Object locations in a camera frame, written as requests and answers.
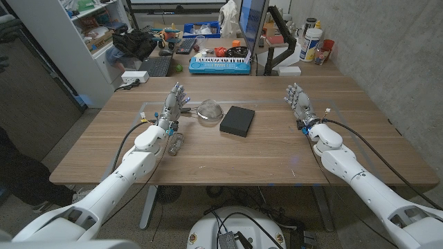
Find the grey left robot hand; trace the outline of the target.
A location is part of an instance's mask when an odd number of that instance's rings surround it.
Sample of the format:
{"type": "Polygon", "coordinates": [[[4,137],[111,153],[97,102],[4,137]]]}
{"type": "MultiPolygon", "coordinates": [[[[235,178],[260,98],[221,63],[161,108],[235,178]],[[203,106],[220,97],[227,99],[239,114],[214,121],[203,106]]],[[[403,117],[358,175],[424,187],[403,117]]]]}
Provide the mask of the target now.
{"type": "Polygon", "coordinates": [[[169,130],[172,123],[179,119],[182,107],[189,101],[190,97],[186,96],[183,85],[177,82],[165,99],[157,125],[165,131],[169,130]]]}

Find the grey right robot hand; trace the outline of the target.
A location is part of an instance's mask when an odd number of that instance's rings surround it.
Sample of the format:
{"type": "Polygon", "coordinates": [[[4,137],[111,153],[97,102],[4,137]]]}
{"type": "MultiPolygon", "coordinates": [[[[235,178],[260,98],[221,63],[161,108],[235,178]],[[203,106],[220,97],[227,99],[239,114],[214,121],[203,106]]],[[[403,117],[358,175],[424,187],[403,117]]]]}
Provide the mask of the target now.
{"type": "Polygon", "coordinates": [[[287,96],[284,101],[289,104],[296,117],[298,130],[312,127],[319,122],[319,117],[315,114],[309,96],[296,83],[286,88],[287,96]]]}

